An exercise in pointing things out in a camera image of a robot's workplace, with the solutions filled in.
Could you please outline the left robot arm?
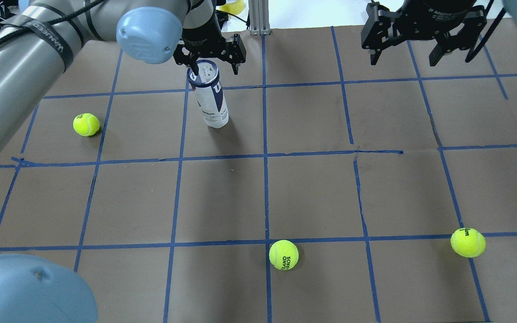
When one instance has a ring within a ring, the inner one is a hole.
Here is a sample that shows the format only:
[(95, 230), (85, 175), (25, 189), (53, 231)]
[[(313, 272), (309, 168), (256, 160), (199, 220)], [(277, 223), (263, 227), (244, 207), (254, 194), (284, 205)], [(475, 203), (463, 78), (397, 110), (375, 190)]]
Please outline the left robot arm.
[[(211, 0), (22, 0), (0, 31), (0, 152), (90, 40), (117, 42), (148, 64), (171, 58), (246, 61), (222, 36)], [(95, 323), (95, 297), (76, 272), (39, 256), (0, 253), (0, 323)]]

